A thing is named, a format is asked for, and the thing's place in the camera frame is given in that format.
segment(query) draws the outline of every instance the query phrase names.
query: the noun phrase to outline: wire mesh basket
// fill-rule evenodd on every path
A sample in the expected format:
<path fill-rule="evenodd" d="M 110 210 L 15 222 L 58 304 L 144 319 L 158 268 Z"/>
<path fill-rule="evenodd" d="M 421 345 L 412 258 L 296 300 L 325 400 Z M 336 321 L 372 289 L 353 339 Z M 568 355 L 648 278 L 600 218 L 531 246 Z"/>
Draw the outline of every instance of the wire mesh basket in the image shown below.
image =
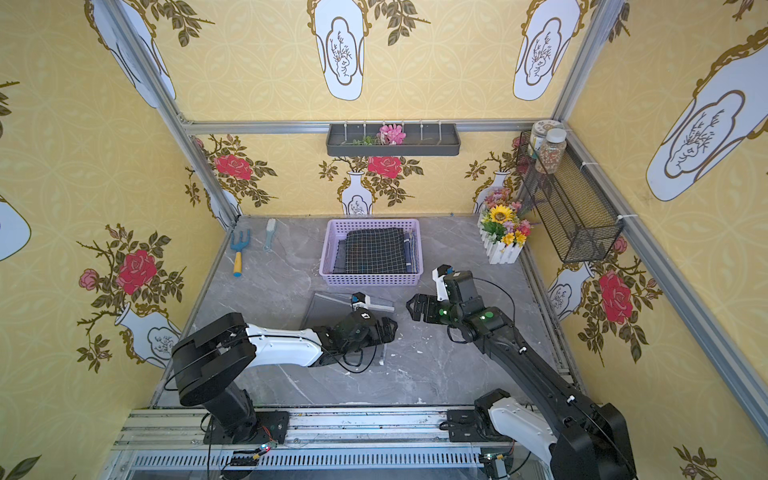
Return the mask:
<path fill-rule="evenodd" d="M 401 228 L 404 233 L 413 233 L 415 251 L 412 261 L 415 261 L 415 273 L 334 273 L 333 265 L 339 251 L 339 242 L 346 240 L 346 235 L 354 230 L 372 228 Z M 360 218 L 329 220 L 326 229 L 326 239 L 323 242 L 323 256 L 320 257 L 320 276 L 329 285 L 418 285 L 424 273 L 422 263 L 422 235 L 419 221 L 415 218 Z"/>
<path fill-rule="evenodd" d="M 532 203 L 563 263 L 603 260 L 624 221 L 591 174 L 581 168 L 570 145 L 557 170 L 543 174 L 528 155 L 530 132 L 520 135 L 517 169 Z"/>

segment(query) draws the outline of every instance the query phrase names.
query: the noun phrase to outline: yellow handle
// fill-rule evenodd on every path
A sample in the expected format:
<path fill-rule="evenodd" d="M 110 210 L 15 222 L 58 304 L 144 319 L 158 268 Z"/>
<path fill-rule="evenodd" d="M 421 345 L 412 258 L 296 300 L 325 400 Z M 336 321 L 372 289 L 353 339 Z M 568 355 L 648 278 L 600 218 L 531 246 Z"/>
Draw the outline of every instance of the yellow handle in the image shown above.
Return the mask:
<path fill-rule="evenodd" d="M 243 254 L 240 252 L 235 253 L 235 270 L 234 276 L 240 276 L 243 274 Z"/>

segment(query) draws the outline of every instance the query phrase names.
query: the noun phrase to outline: sunflower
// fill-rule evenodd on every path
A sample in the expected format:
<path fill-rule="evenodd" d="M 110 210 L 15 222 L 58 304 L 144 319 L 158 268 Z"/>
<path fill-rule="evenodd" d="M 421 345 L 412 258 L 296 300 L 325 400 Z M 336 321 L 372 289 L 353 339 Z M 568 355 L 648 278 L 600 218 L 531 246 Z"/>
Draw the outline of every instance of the sunflower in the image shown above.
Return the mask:
<path fill-rule="evenodd" d="M 491 220 L 504 223 L 512 220 L 512 209 L 506 205 L 497 205 L 491 209 Z"/>

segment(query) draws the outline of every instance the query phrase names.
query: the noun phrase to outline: black checkered cloth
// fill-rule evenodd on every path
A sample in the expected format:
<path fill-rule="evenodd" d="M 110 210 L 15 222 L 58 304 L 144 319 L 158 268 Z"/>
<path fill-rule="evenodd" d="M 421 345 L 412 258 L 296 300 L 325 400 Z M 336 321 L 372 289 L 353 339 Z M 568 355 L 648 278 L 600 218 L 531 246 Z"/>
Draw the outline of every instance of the black checkered cloth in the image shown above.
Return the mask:
<path fill-rule="evenodd" d="M 406 273 L 401 228 L 354 230 L 346 235 L 346 273 Z"/>

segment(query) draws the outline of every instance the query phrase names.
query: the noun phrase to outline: purple plastic basket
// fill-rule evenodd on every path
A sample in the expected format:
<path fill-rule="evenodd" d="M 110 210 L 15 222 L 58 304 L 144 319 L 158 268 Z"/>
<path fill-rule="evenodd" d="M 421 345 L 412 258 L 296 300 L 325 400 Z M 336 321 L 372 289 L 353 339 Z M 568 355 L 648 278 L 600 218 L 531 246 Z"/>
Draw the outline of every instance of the purple plastic basket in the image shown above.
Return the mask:
<path fill-rule="evenodd" d="M 402 228 L 406 233 L 413 232 L 415 240 L 416 273 L 382 273 L 377 275 L 356 275 L 334 273 L 333 264 L 339 250 L 339 241 L 345 240 L 346 235 L 354 230 L 367 228 Z M 320 258 L 320 275 L 329 285 L 418 285 L 419 278 L 424 273 L 422 264 L 422 235 L 419 231 L 419 221 L 415 218 L 386 218 L 386 219 L 339 219 L 330 220 L 326 229 L 326 241 L 323 243 L 323 256 Z"/>

